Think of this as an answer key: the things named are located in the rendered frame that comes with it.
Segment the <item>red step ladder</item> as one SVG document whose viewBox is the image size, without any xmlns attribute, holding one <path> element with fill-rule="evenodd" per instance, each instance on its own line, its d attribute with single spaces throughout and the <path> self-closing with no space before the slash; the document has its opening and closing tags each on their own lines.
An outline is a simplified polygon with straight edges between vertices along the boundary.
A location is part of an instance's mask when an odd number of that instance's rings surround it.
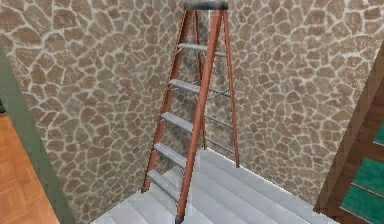
<svg viewBox="0 0 384 224">
<path fill-rule="evenodd" d="M 198 13 L 200 11 L 211 11 L 213 13 L 210 24 L 210 32 L 205 45 L 198 42 L 192 44 L 186 41 L 189 24 L 198 22 Z M 196 84 L 187 83 L 177 78 L 178 68 L 182 58 L 182 51 L 184 49 L 193 50 L 197 53 L 199 81 Z M 205 114 L 207 101 L 220 95 L 226 95 L 230 99 L 230 106 L 235 106 L 232 74 L 228 75 L 227 89 L 216 90 L 210 87 L 214 61 L 217 57 L 224 57 L 227 63 L 227 70 L 232 70 L 228 3 L 226 1 L 184 3 L 183 16 L 178 33 L 178 39 L 175 44 L 171 69 L 166 82 L 144 181 L 141 187 L 141 191 L 146 192 L 149 190 L 151 184 L 155 184 L 174 200 L 176 203 L 176 214 L 173 224 L 183 224 L 185 220 L 198 142 L 208 141 L 205 129 L 205 121 L 209 119 L 209 117 Z M 194 120 L 191 122 L 169 111 L 172 92 L 176 89 L 190 91 L 197 97 Z M 190 141 L 186 156 L 180 155 L 174 149 L 161 142 L 163 128 L 167 123 L 171 123 L 190 134 Z M 155 169 L 155 164 L 159 155 L 169 159 L 182 169 L 183 178 L 180 187 L 176 187 Z"/>
</svg>

